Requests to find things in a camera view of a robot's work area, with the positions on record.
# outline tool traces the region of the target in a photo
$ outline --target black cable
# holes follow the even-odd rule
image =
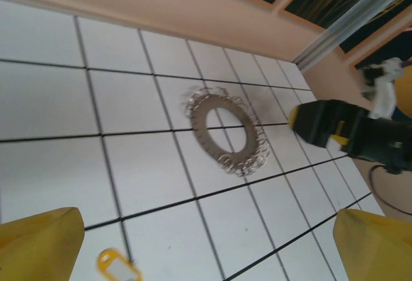
[[[410,212],[405,212],[405,211],[403,211],[402,209],[399,209],[399,208],[393,206],[392,204],[389,204],[389,203],[388,203],[387,201],[385,201],[385,200],[379,195],[379,193],[376,191],[375,185],[374,185],[374,183],[373,183],[372,176],[373,176],[373,171],[376,170],[376,169],[379,168],[379,167],[385,168],[384,165],[374,165],[374,166],[372,166],[371,169],[369,170],[369,182],[370,182],[370,184],[371,184],[372,193],[375,194],[375,196],[376,196],[378,199],[380,199],[383,203],[385,203],[386,205],[388,205],[390,208],[393,208],[393,209],[395,209],[396,211],[402,212],[402,213],[404,213],[404,214],[406,214],[406,215],[412,215],[412,213],[410,213]]]

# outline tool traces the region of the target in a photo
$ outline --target yellow key tag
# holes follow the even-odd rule
[[[97,268],[110,281],[143,281],[142,273],[116,249],[104,250],[98,256]]]

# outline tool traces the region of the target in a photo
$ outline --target metal washer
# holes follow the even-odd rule
[[[241,151],[228,152],[223,150],[211,138],[207,129],[206,119],[208,113],[217,108],[226,109],[231,112],[243,124],[246,132],[246,145]],[[222,162],[222,156],[225,156],[225,158],[229,158],[235,165],[247,165],[248,160],[253,158],[258,151],[258,134],[255,130],[254,122],[250,119],[245,110],[230,98],[222,98],[220,95],[213,94],[199,97],[193,104],[190,120],[199,144],[219,163]]]

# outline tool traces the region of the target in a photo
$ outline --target wire coil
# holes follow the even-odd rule
[[[224,108],[238,117],[247,135],[246,145],[239,152],[227,152],[210,137],[206,126],[207,114]],[[270,154],[268,140],[259,118],[238,96],[230,96],[225,88],[201,88],[187,101],[185,115],[191,120],[195,137],[203,149],[228,174],[246,177],[262,167]]]

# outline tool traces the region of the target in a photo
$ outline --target black grout line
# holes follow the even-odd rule
[[[338,157],[336,159],[342,159],[342,158],[345,158],[345,157],[346,156],[341,156],[341,157]],[[324,163],[327,163],[327,162],[331,162],[331,161],[334,161],[336,159],[330,159],[330,160],[322,161],[322,162],[314,164],[314,166],[324,164]],[[116,223],[116,222],[133,219],[133,218],[136,218],[136,217],[140,217],[142,215],[147,215],[149,213],[153,213],[153,212],[157,212],[157,211],[160,211],[160,210],[172,208],[172,207],[175,207],[175,206],[178,206],[178,205],[181,205],[181,204],[186,204],[186,203],[189,203],[189,202],[198,201],[200,199],[205,199],[207,197],[211,197],[211,196],[214,196],[214,195],[222,194],[222,193],[225,193],[225,192],[230,192],[230,191],[233,191],[233,190],[236,190],[236,189],[239,189],[239,188],[243,188],[243,187],[248,186],[248,185],[254,185],[254,184],[260,183],[262,181],[278,178],[278,177],[281,177],[281,176],[284,176],[284,175],[287,175],[287,174],[291,174],[291,173],[294,173],[294,172],[298,172],[300,170],[304,170],[304,169],[310,168],[310,167],[311,167],[311,165],[307,165],[305,167],[296,168],[294,170],[289,170],[288,172],[283,172],[283,173],[276,174],[276,175],[273,175],[273,176],[257,179],[257,180],[254,180],[254,181],[249,181],[247,183],[243,183],[243,184],[240,184],[240,185],[232,186],[230,188],[214,191],[214,192],[211,192],[211,193],[208,193],[208,194],[198,195],[198,196],[192,197],[190,199],[185,199],[183,201],[178,201],[178,202],[175,202],[175,203],[159,206],[159,207],[156,207],[156,208],[152,208],[150,210],[145,210],[143,212],[132,213],[131,215],[125,215],[123,217],[112,219],[112,220],[109,220],[109,221],[106,221],[106,222],[93,224],[91,226],[88,226],[86,228],[86,230],[99,228],[99,227],[102,227],[102,226],[105,226],[105,225],[108,225],[108,224],[113,224],[113,223]]]
[[[47,62],[33,62],[27,60],[15,60],[15,59],[2,59],[0,58],[0,62],[7,62],[11,64],[29,64],[32,66],[42,66],[42,67],[55,67],[55,68],[68,68],[68,69],[80,69],[85,70],[86,67],[84,66],[70,66],[65,64],[51,64]]]
[[[289,79],[288,79],[288,77],[287,77],[284,69],[280,66],[280,64],[279,64],[279,67],[281,68],[282,73],[284,74],[284,76],[285,76],[286,80],[288,81],[288,83],[292,86],[292,83],[289,81]],[[287,117],[288,115],[286,115],[285,110],[283,109],[282,105],[280,104],[280,101],[277,99],[277,96],[276,96],[276,94],[274,93],[273,89],[271,89],[271,91],[272,91],[272,94],[273,94],[274,98],[277,100],[277,102],[278,102],[278,104],[279,104],[279,107],[280,107],[282,113]],[[294,89],[293,89],[292,91],[293,91],[293,94],[295,94],[295,97],[297,98],[297,101],[299,102],[299,104],[301,104],[300,99],[299,99],[296,91],[295,91]],[[324,188],[321,180],[319,179],[319,176],[317,175],[317,172],[315,171],[314,166],[312,165],[312,162],[310,161],[310,159],[309,159],[309,157],[308,157],[308,154],[307,154],[306,151],[304,150],[301,142],[299,141],[299,138],[297,138],[296,132],[293,131],[293,133],[294,133],[294,136],[295,136],[295,139],[296,139],[298,145],[300,146],[301,150],[303,151],[303,154],[304,154],[305,158],[307,159],[308,163],[311,165],[312,172],[315,174],[316,179],[318,180],[319,184],[321,185],[321,188],[322,188],[323,192],[326,194],[326,197],[327,197],[328,200],[329,200],[330,206],[332,207],[332,209],[333,209],[334,212],[336,213],[336,209],[335,209],[335,207],[334,207],[334,205],[333,205],[333,203],[332,203],[332,200],[330,199],[329,194],[327,193],[327,191],[326,191],[326,189]],[[297,196],[296,196],[295,198],[296,198],[296,201],[297,201],[299,207],[301,207],[301,204],[300,204]],[[307,223],[308,226],[310,227],[309,220],[308,220],[308,218],[306,217],[306,214],[303,212],[303,208],[301,208],[301,211],[302,211],[303,216],[304,216],[304,218],[305,218],[305,220],[306,220],[306,223]],[[324,254],[324,251],[323,251],[321,245],[319,244],[319,241],[317,240],[317,237],[315,236],[314,233],[312,233],[312,236],[313,236],[313,238],[315,239],[315,242],[316,242],[319,250],[321,251],[321,254],[322,254],[322,256],[323,256],[323,259],[324,259],[324,261],[326,262],[326,265],[328,266],[329,271],[330,271],[330,273],[332,274],[333,279],[334,279],[335,281],[337,281],[337,280],[336,280],[335,273],[333,272],[332,267],[330,267],[330,264],[329,264],[329,262],[328,262],[328,259],[326,258],[326,255]]]
[[[222,119],[221,119],[221,117],[220,117],[220,115],[219,115],[219,113],[218,113],[217,111],[216,111],[216,114],[217,114],[217,116],[218,116],[218,120],[219,120],[220,124],[223,125],[223,121],[222,121]],[[232,144],[232,141],[230,140],[230,136],[229,136],[227,130],[224,129],[223,132],[225,133],[225,136],[226,136],[226,139],[227,139],[227,141],[228,141],[228,143],[229,143],[229,146],[230,146],[231,151],[232,151],[232,152],[235,152],[234,147],[233,147],[233,144]],[[247,189],[248,189],[248,192],[249,192],[250,197],[251,197],[251,199],[252,199],[253,205],[254,205],[255,208],[256,208],[257,214],[259,215],[259,218],[260,218],[260,220],[261,220],[261,222],[262,222],[263,228],[265,229],[265,232],[266,232],[266,235],[267,235],[267,237],[268,237],[268,239],[269,239],[269,242],[270,242],[272,248],[275,250],[275,249],[276,249],[275,242],[274,242],[274,240],[273,240],[273,238],[272,238],[272,236],[271,236],[271,234],[270,234],[270,232],[269,232],[269,228],[268,228],[268,226],[267,226],[267,224],[266,224],[265,218],[263,217],[262,211],[260,210],[260,207],[259,207],[259,205],[258,205],[258,202],[256,201],[256,198],[255,198],[255,195],[254,195],[254,193],[253,193],[253,191],[252,191],[252,188],[250,187],[250,184],[248,184],[247,177],[244,177],[243,180],[244,180],[244,182],[245,182],[245,184],[246,184],[246,186],[247,186]],[[290,281],[289,276],[288,276],[288,273],[286,272],[286,269],[285,269],[285,267],[284,267],[284,265],[283,265],[283,262],[282,262],[280,256],[279,256],[279,255],[276,255],[276,257],[277,257],[277,260],[279,261],[279,263],[280,263],[280,265],[281,265],[281,268],[282,268],[282,270],[283,270],[283,274],[285,275],[286,281]]]
[[[297,93],[295,93],[295,94],[296,94],[296,96],[297,96],[297,99],[302,103],[302,100],[300,99],[299,95],[298,95]],[[328,152],[329,156],[333,159],[332,153],[329,151],[329,149],[328,149],[327,147],[326,147],[326,151]],[[352,189],[350,188],[348,182],[346,181],[345,176],[343,175],[343,173],[342,173],[342,171],[340,170],[340,168],[337,166],[336,160],[334,160],[333,163],[334,163],[335,167],[337,168],[337,170],[339,171],[339,174],[341,175],[341,177],[342,177],[343,181],[345,182],[346,186],[348,187],[348,189],[349,189],[349,191],[350,191],[353,199],[356,199],[355,194],[353,194]]]
[[[268,127],[272,125],[287,125],[287,123],[266,123],[260,125],[262,127]],[[236,129],[236,128],[243,128],[242,125],[229,125],[225,127],[208,127],[209,130],[220,130],[220,129]],[[185,132],[185,131],[193,131],[193,128],[186,128],[186,129],[167,129],[167,130],[153,130],[153,131],[131,131],[131,132],[109,132],[109,133],[96,133],[96,134],[81,134],[81,135],[67,135],[67,136],[49,136],[43,138],[12,138],[9,140],[0,140],[0,144],[2,143],[19,143],[24,141],[48,141],[48,140],[67,140],[72,138],[94,138],[98,136],[121,136],[121,135],[139,135],[139,134],[152,134],[152,133],[167,133],[167,132]]]
[[[96,134],[83,134],[83,135],[67,135],[67,136],[49,136],[46,138],[13,138],[10,140],[0,140],[0,144],[3,143],[20,143],[25,141],[48,141],[48,140],[67,140],[71,138],[94,138],[100,136],[99,133]]]
[[[153,63],[152,60],[150,59],[150,55],[149,55],[149,50],[147,49],[146,46],[146,42],[143,38],[143,34],[142,34],[142,30],[141,29],[137,29],[137,34],[139,36],[140,39],[140,43],[142,43],[142,47],[143,47],[143,52],[146,56],[146,60],[147,60],[147,64],[149,65],[149,69],[152,75],[154,75],[155,72],[155,67],[153,67]]]
[[[193,59],[193,62],[194,62],[194,64],[195,64],[195,66],[196,66],[196,69],[198,70],[198,73],[199,73],[199,75],[200,75],[200,77],[201,77],[203,86],[204,86],[204,87],[207,87],[206,82],[205,82],[205,79],[203,78],[203,74],[202,74],[202,72],[201,72],[201,69],[200,69],[200,67],[199,67],[198,61],[196,60],[196,57],[194,56],[194,53],[193,53],[192,48],[191,48],[191,46],[190,46],[190,44],[189,44],[189,41],[188,41],[188,40],[185,40],[185,42],[186,42],[186,46],[187,46],[187,48],[188,48],[188,50],[189,50],[189,53],[191,54],[191,57],[192,57],[192,59]],[[218,117],[218,119],[220,119],[219,114],[218,114],[218,110],[217,110],[217,109],[214,109],[214,112],[216,113],[216,116]],[[185,157],[184,157],[184,155],[183,155],[183,152],[182,152],[182,150],[181,150],[181,148],[180,148],[180,146],[179,146],[179,143],[178,143],[177,139],[176,139],[176,145],[178,146],[178,151],[179,151],[179,154],[180,154],[182,163],[183,163],[183,167],[184,167],[184,169],[185,169],[186,177],[187,177],[187,179],[189,180],[189,183],[190,183],[190,185],[191,185],[192,193],[193,193],[193,195],[196,197],[196,189],[195,189],[195,187],[194,187],[194,183],[193,183],[193,181],[192,181],[192,177],[191,177],[191,175],[190,175],[189,169],[187,168],[187,164],[186,164],[186,162],[185,162]],[[219,269],[219,272],[220,272],[220,276],[222,277],[222,279],[224,279],[224,278],[225,278],[225,272],[224,272],[224,270],[223,270],[223,265],[222,265],[221,260],[220,260],[220,258],[219,258],[218,250],[217,250],[216,245],[215,245],[215,243],[214,243],[211,230],[210,230],[210,228],[209,228],[209,225],[207,224],[207,219],[206,219],[206,216],[205,216],[205,214],[204,214],[204,212],[203,212],[203,209],[202,209],[202,207],[201,207],[201,204],[200,204],[200,202],[199,202],[199,199],[196,199],[196,206],[198,207],[198,211],[199,211],[199,214],[200,214],[200,217],[201,217],[201,221],[202,221],[203,226],[204,226],[204,228],[205,228],[205,232],[206,232],[207,238],[208,238],[208,240],[209,240],[209,244],[211,245],[211,249],[212,249],[212,252],[213,252],[213,255],[214,255],[214,259],[215,259],[215,261],[216,261],[216,265],[218,266],[218,269]]]
[[[112,70],[112,69],[102,69],[102,68],[87,68],[88,71],[98,71],[98,72],[111,72],[111,73],[123,73],[132,75],[152,75],[151,73],[137,72],[137,71],[126,71],[126,70]]]
[[[265,79],[266,83],[269,84],[269,82],[268,82],[265,74],[263,73],[262,69],[260,68],[260,66],[259,66],[259,70],[260,70],[263,78]],[[279,100],[277,99],[276,94],[273,92],[273,89],[270,89],[270,90],[271,90],[272,96],[275,98],[275,100],[276,100],[279,108],[281,109],[283,115],[284,115],[285,117],[287,117],[287,115],[285,114],[285,111],[283,110],[283,108],[282,108]],[[249,98],[248,98],[248,101],[249,101],[249,103],[250,103],[250,106],[253,108],[252,102],[249,100]],[[275,150],[274,150],[272,144],[271,144],[269,141],[268,141],[268,143],[269,143],[270,147],[272,148],[272,152],[276,155]],[[282,164],[281,164],[280,162],[279,162],[279,166],[280,166],[281,170],[284,171],[284,170],[283,170],[283,167],[282,167]],[[301,211],[301,213],[302,213],[302,215],[303,215],[303,217],[304,217],[304,219],[305,219],[308,227],[310,227],[309,220],[308,220],[306,214],[304,213],[303,208],[302,208],[302,206],[301,206],[301,203],[299,202],[299,200],[298,200],[298,198],[297,198],[297,196],[296,196],[296,193],[295,193],[294,189],[292,188],[292,185],[290,184],[289,179],[288,179],[288,177],[287,177],[286,175],[285,175],[285,179],[286,179],[286,182],[287,182],[287,184],[288,184],[288,186],[289,186],[289,189],[291,190],[291,192],[292,192],[292,194],[293,194],[293,197],[295,198],[295,201],[296,201],[296,203],[297,203],[297,205],[298,205],[298,207],[299,207],[299,209],[300,209],[300,211]],[[329,270],[330,270],[333,278],[334,278],[335,281],[336,281],[335,275],[334,275],[334,273],[333,273],[333,271],[332,271],[332,269],[331,269],[331,267],[330,267],[330,265],[329,265],[329,263],[328,263],[325,255],[324,255],[324,253],[323,253],[323,250],[322,250],[321,246],[319,245],[319,242],[317,241],[315,235],[314,235],[314,234],[312,234],[312,235],[313,235],[313,237],[314,237],[314,239],[315,239],[315,241],[316,241],[316,243],[317,243],[317,245],[318,245],[318,247],[319,247],[319,250],[320,250],[321,253],[322,253],[322,256],[323,256],[323,258],[324,258],[324,260],[325,260],[325,262],[326,262],[326,265],[328,266],[328,268],[329,268]]]
[[[224,52],[224,54],[225,54],[225,56],[226,56],[226,59],[228,60],[228,62],[229,62],[229,64],[230,64],[230,66],[231,66],[231,68],[232,68],[232,70],[233,70],[236,78],[240,81],[239,75],[238,75],[238,73],[236,72],[236,69],[234,68],[232,61],[230,60],[230,57],[229,57],[226,49],[223,49],[223,52]],[[263,78],[265,79],[266,83],[269,85],[269,82],[268,82],[265,74],[263,73],[263,70],[260,68],[260,65],[258,64],[255,56],[254,56],[254,55],[252,55],[252,56],[253,56],[254,60],[256,61],[257,67],[259,68],[259,70],[260,70]],[[249,103],[249,105],[250,105],[250,108],[252,109],[252,111],[253,111],[253,113],[256,115],[256,117],[259,119],[259,123],[260,123],[260,118],[259,118],[256,110],[254,109],[252,102],[250,101],[250,99],[249,99],[249,97],[248,97],[248,94],[247,94],[247,92],[246,92],[246,89],[243,87],[243,84],[241,84],[240,86],[241,86],[241,89],[242,89],[243,93],[244,93],[245,96],[246,96],[246,99],[247,99],[247,101],[248,101],[248,103]],[[270,147],[271,150],[272,150],[272,154],[274,155],[274,157],[275,157],[275,159],[276,159],[276,161],[277,161],[277,163],[278,163],[278,165],[279,165],[279,168],[282,170],[282,172],[284,172],[284,170],[283,170],[283,168],[282,168],[282,166],[281,166],[281,163],[280,163],[280,161],[279,161],[279,159],[278,159],[278,157],[277,157],[277,155],[276,155],[276,153],[275,153],[275,150],[273,149],[272,144],[271,144],[271,143],[269,142],[269,140],[268,140],[268,137],[267,137],[267,135],[266,135],[265,130],[263,130],[263,133],[265,134],[265,136],[266,136],[266,138],[267,138],[269,147]],[[269,237],[269,239],[270,239],[271,245],[272,245],[273,248],[276,248],[276,246],[275,246],[275,244],[274,244],[274,241],[273,241],[273,238],[272,238],[272,236],[271,236],[271,234],[270,234],[270,232],[269,232],[269,230],[268,230],[268,228],[267,228],[266,222],[265,222],[265,220],[264,220],[264,218],[263,218],[263,215],[261,214],[260,207],[259,207],[259,205],[258,205],[258,202],[256,201],[256,198],[254,197],[254,194],[253,194],[253,192],[252,192],[252,189],[251,189],[250,185],[248,185],[248,189],[249,189],[249,191],[250,191],[250,195],[252,196],[252,200],[253,200],[253,202],[254,202],[254,204],[255,204],[255,207],[256,207],[256,209],[257,209],[257,212],[258,212],[258,214],[259,214],[259,217],[261,218],[261,222],[263,223],[263,226],[265,227],[265,231],[267,232],[267,235],[268,235],[268,237]],[[278,261],[279,261],[279,263],[280,263],[280,265],[281,265],[281,267],[282,267],[283,274],[285,275],[286,279],[289,281],[289,276],[288,276],[288,273],[287,273],[287,271],[286,271],[286,269],[285,269],[285,267],[284,267],[284,265],[283,265],[282,260],[280,259],[279,255],[276,255],[276,257],[277,257],[277,259],[278,259]]]
[[[216,83],[228,83],[228,84],[244,84],[250,86],[260,86],[260,87],[273,87],[273,88],[283,88],[283,89],[295,89],[295,90],[302,90],[302,91],[310,91],[310,89],[303,89],[303,88],[294,88],[294,87],[283,87],[283,86],[273,86],[273,85],[263,85],[263,84],[254,84],[254,83],[244,83],[244,82],[232,82],[230,80],[216,80],[216,79],[209,79],[209,78],[200,78],[200,77],[183,77],[180,75],[166,75],[166,74],[154,74],[154,73],[145,73],[139,71],[126,71],[126,70],[119,70],[119,69],[104,69],[104,68],[93,68],[93,67],[82,67],[82,66],[70,66],[64,64],[51,64],[45,62],[30,62],[30,61],[23,61],[23,60],[12,60],[12,59],[0,59],[0,62],[8,62],[14,64],[29,64],[34,66],[46,66],[46,67],[55,67],[55,68],[68,68],[68,69],[80,69],[80,70],[88,70],[88,71],[101,71],[101,72],[112,72],[112,73],[126,73],[126,74],[133,74],[133,75],[156,75],[158,77],[169,77],[169,78],[179,78],[179,79],[186,79],[186,80],[206,80],[209,82],[216,82]]]
[[[75,24],[76,34],[77,34],[77,38],[78,38],[78,42],[79,42],[80,53],[82,55],[83,63],[87,67],[88,60],[87,60],[84,41],[83,41],[83,38],[82,38],[81,29],[80,29],[79,18],[77,16],[74,16],[73,21],[74,21],[74,24]],[[88,83],[88,87],[89,87],[89,95],[90,95],[91,103],[92,103],[92,106],[93,106],[93,112],[95,113],[97,129],[98,129],[98,132],[100,134],[102,134],[103,133],[103,131],[102,131],[103,130],[102,121],[100,119],[100,114],[99,114],[98,106],[97,106],[97,99],[96,99],[95,92],[93,90],[93,81],[91,79],[91,75],[90,75],[89,70],[86,70],[86,79],[87,79],[87,83]],[[106,166],[106,171],[107,171],[108,176],[109,176],[109,182],[110,182],[110,187],[111,187],[111,191],[112,191],[112,194],[113,194],[113,199],[115,200],[116,211],[117,211],[118,217],[121,218],[122,209],[120,207],[119,196],[118,196],[118,193],[117,193],[117,190],[116,190],[115,178],[114,178],[114,175],[113,175],[113,171],[111,169],[108,149],[106,147],[106,142],[104,141],[104,138],[102,136],[100,136],[100,144],[102,145],[104,163],[105,163],[105,166]],[[126,235],[126,228],[125,228],[124,223],[122,221],[120,222],[120,229],[122,231],[122,237],[123,237],[124,246],[126,248],[127,257],[128,257],[130,262],[133,262],[133,256],[131,254],[130,243],[129,243],[129,240],[128,240],[127,235]]]
[[[152,65],[152,63],[151,63],[150,56],[149,56],[148,52],[146,52],[146,55],[147,55],[148,61],[150,62],[149,65],[151,66],[151,70],[152,70],[152,72],[154,72],[153,65]],[[167,118],[167,122],[168,122],[170,128],[172,129],[172,128],[173,128],[172,120],[171,120],[169,111],[167,110],[166,102],[165,102],[165,100],[164,100],[164,97],[163,97],[163,94],[162,94],[162,90],[161,90],[161,88],[160,88],[160,85],[159,85],[159,82],[158,82],[158,79],[157,79],[157,76],[156,76],[156,75],[154,75],[154,82],[155,82],[155,84],[156,84],[156,88],[157,88],[157,90],[158,90],[158,94],[159,94],[159,97],[160,97],[160,100],[161,100],[163,109],[164,109],[164,111],[165,111],[165,115],[166,115],[166,118]],[[184,156],[183,156],[182,149],[181,149],[181,147],[180,147],[180,145],[179,145],[179,142],[178,142],[176,133],[173,132],[172,135],[173,135],[174,144],[175,144],[176,149],[177,149],[177,151],[178,151],[178,153],[179,153],[180,161],[182,162],[182,166],[183,166],[183,169],[184,169],[184,171],[185,171],[185,175],[186,175],[187,181],[188,181],[189,186],[190,186],[190,188],[191,188],[191,190],[192,190],[192,194],[193,194],[193,196],[194,196],[194,200],[196,201],[196,202],[195,202],[195,203],[196,203],[196,207],[197,207],[197,209],[198,209],[198,212],[199,212],[201,221],[202,221],[202,223],[203,223],[203,227],[204,227],[206,236],[207,236],[207,238],[208,238],[208,240],[209,240],[209,244],[210,244],[210,246],[211,246],[211,250],[212,250],[212,252],[213,252],[213,255],[214,255],[214,258],[215,258],[215,261],[216,261],[216,265],[218,266],[218,269],[219,269],[219,272],[220,272],[221,277],[222,277],[222,278],[225,278],[225,274],[224,274],[224,272],[223,272],[223,266],[222,266],[222,264],[221,264],[221,262],[220,262],[220,258],[219,258],[218,252],[217,252],[217,250],[216,250],[216,246],[214,245],[214,241],[213,241],[213,238],[212,238],[212,235],[211,235],[211,231],[210,231],[210,229],[209,229],[209,226],[207,225],[207,221],[206,221],[205,215],[204,215],[204,213],[203,213],[203,210],[202,210],[202,208],[201,208],[201,206],[200,206],[199,200],[197,200],[197,198],[196,198],[196,189],[194,188],[194,184],[193,184],[192,178],[191,178],[191,176],[190,176],[189,169],[187,168],[187,164],[186,164],[186,162],[185,162],[185,158],[184,158]]]
[[[364,196],[362,196],[361,198],[359,198],[358,200],[354,201],[352,204],[349,204],[348,206],[345,207],[345,209],[348,209],[349,207],[353,206],[354,204],[357,204],[358,202],[360,202],[361,200],[363,200],[364,198],[368,197],[369,195],[371,195],[371,193],[368,193]],[[296,242],[297,240],[299,240],[300,238],[304,237],[305,235],[309,234],[309,233],[313,233],[314,230],[316,230],[318,227],[322,226],[323,224],[325,224],[326,222],[328,222],[329,220],[332,220],[334,217],[336,217],[337,212],[335,212],[333,215],[329,216],[328,218],[326,218],[325,220],[319,222],[318,224],[312,226],[311,228],[309,228],[308,230],[304,231],[302,234],[296,236],[295,238],[293,238],[292,240],[284,243],[282,246],[278,247],[277,249],[275,249],[274,251],[271,251],[270,253],[264,255],[263,257],[259,258],[258,260],[256,260],[255,262],[251,263],[250,265],[246,266],[245,268],[239,270],[237,273],[234,273],[233,275],[231,275],[230,277],[226,278],[224,281],[232,281],[235,278],[237,278],[238,276],[240,276],[241,274],[245,273],[246,271],[248,271],[249,269],[253,268],[254,266],[258,265],[259,263],[261,263],[262,261],[268,259],[269,257],[271,257],[272,255],[275,255],[277,253],[279,253],[282,249],[285,249],[287,246],[293,244],[294,242]]]

